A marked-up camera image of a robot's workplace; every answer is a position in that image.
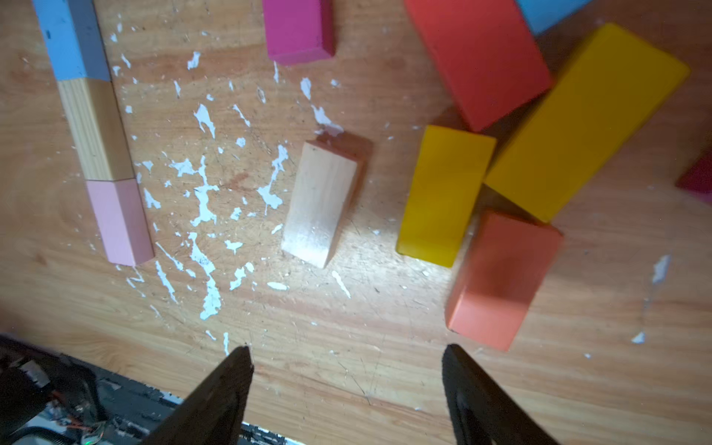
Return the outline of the pink block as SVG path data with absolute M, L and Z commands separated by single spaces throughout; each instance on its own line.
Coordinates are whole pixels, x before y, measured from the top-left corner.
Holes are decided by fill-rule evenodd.
M 87 181 L 89 198 L 110 263 L 138 266 L 154 258 L 135 178 Z

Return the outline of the yellow block lower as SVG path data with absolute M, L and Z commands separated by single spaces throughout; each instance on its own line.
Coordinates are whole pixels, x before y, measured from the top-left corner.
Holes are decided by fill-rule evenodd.
M 396 252 L 452 267 L 497 140 L 429 125 L 423 135 Z

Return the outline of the natural wood block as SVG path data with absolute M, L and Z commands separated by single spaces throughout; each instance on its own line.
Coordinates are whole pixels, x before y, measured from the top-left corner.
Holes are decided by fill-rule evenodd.
M 360 163 L 347 151 L 319 141 L 304 143 L 282 250 L 324 268 L 337 228 L 352 198 Z
M 59 81 L 59 95 L 85 179 L 122 181 L 135 176 L 111 82 Z

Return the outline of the yellow block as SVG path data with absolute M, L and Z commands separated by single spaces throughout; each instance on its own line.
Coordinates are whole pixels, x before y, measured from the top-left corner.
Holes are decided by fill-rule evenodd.
M 497 140 L 429 125 L 423 135 L 396 252 L 452 267 Z
M 636 34 L 603 25 L 509 138 L 485 185 L 551 222 L 690 72 Z

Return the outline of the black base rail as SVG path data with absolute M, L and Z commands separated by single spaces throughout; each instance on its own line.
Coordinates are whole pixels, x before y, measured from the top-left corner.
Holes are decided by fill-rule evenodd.
M 1 339 L 1 441 L 99 444 L 122 436 L 139 444 L 181 404 L 157 389 L 92 368 L 64 354 Z M 242 422 L 237 444 L 289 439 Z

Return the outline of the red block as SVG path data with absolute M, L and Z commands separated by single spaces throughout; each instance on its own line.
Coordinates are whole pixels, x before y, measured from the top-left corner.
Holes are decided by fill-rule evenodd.
M 552 87 L 553 76 L 515 1 L 404 5 L 471 130 L 489 127 Z

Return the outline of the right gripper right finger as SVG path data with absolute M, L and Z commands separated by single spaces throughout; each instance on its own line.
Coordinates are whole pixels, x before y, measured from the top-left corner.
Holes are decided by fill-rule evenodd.
M 458 444 L 554 444 L 459 345 L 442 356 L 442 381 Z

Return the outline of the yellow block upper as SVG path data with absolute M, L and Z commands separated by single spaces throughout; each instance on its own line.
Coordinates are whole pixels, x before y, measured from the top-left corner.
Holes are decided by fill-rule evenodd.
M 603 25 L 509 138 L 485 185 L 551 222 L 690 72 L 636 34 Z

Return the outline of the magenta block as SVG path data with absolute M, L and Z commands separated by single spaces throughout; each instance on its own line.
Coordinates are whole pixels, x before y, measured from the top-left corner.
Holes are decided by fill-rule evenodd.
M 333 7 L 329 0 L 263 0 L 267 53 L 290 66 L 335 56 Z
M 706 204 L 711 204 L 712 153 L 709 149 L 676 182 L 675 187 Z

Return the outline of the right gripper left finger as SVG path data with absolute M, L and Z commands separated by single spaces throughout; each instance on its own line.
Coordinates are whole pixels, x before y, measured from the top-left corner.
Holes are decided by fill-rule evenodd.
M 237 444 L 253 373 L 250 348 L 236 348 L 142 443 Z

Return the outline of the light blue block upper right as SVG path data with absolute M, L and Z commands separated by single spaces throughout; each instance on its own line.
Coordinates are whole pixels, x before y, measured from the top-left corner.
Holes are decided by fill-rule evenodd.
M 547 30 L 578 12 L 591 0 L 517 0 L 515 3 L 534 36 Z

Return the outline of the orange block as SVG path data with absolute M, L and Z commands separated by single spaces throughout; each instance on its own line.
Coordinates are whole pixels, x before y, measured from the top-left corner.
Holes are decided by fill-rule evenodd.
M 446 306 L 448 330 L 507 352 L 563 240 L 550 225 L 486 211 Z

